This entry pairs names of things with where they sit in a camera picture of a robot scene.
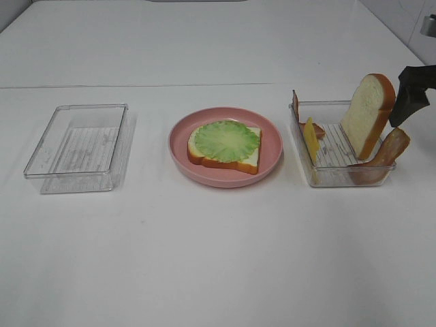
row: plastic food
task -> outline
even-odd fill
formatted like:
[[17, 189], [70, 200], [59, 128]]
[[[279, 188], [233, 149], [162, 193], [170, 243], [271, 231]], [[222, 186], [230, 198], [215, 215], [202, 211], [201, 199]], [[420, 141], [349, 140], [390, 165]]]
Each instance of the plastic food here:
[[[350, 165], [350, 167], [381, 167], [390, 166], [410, 143], [409, 136], [400, 128], [394, 128], [382, 142], [375, 157], [368, 162]], [[387, 172], [367, 170], [365, 172], [350, 172], [349, 175], [357, 185], [373, 184], [382, 180]]]

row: bread crust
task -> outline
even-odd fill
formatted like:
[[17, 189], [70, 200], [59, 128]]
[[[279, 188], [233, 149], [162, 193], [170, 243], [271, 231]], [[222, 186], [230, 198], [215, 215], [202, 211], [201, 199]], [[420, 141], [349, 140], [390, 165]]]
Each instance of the bread crust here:
[[[259, 145], [259, 150], [258, 150], [259, 157], [260, 157], [261, 148], [262, 148], [262, 142], [260, 142]], [[252, 174], [252, 175], [256, 175], [259, 172], [259, 165], [255, 167], [239, 161], [220, 162], [204, 156], [197, 156], [190, 151], [189, 145], [187, 146], [187, 156], [188, 156], [188, 160], [194, 165], [202, 165], [208, 168], [233, 169], [233, 170], [238, 170], [240, 172], [246, 172], [247, 174]]]

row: pink plate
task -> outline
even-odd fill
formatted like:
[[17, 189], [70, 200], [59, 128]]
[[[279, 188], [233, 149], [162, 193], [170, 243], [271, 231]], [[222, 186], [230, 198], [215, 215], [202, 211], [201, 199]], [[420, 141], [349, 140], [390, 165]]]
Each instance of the pink plate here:
[[[259, 172], [256, 175], [231, 169], [207, 168], [188, 160], [187, 142], [192, 131], [214, 121], [232, 119], [262, 129]], [[241, 108], [216, 107], [194, 112], [180, 120], [168, 138], [173, 160], [180, 171], [193, 180], [213, 187], [242, 187], [260, 181], [279, 162], [283, 141], [277, 128], [265, 117]]]

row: sandwich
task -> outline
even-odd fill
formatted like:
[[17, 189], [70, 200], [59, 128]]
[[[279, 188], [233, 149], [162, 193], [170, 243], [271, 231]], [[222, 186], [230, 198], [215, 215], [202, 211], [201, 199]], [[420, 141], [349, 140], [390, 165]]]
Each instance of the sandwich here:
[[187, 143], [191, 163], [208, 168], [259, 171], [262, 130], [238, 121], [215, 121], [192, 131]]

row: clear plastic container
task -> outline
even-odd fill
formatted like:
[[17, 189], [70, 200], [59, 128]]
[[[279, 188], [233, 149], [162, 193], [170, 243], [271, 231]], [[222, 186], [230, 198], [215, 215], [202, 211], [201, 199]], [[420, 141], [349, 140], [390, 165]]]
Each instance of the clear plastic container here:
[[41, 194], [110, 191], [124, 177], [132, 136], [127, 104], [60, 106], [24, 176]]
[[[298, 148], [298, 154], [304, 168], [307, 182], [312, 187], [357, 187], [379, 186], [384, 183], [389, 173], [395, 169], [396, 164], [378, 167], [353, 167], [364, 161], [356, 155], [343, 132], [340, 122], [349, 108], [350, 101], [330, 102], [299, 102], [296, 105], [294, 96], [290, 104], [291, 131]], [[319, 125], [326, 135], [319, 140], [320, 149], [317, 152], [316, 162], [313, 163], [299, 122], [305, 123], [309, 117]], [[371, 156], [377, 153], [382, 139], [379, 139]]]

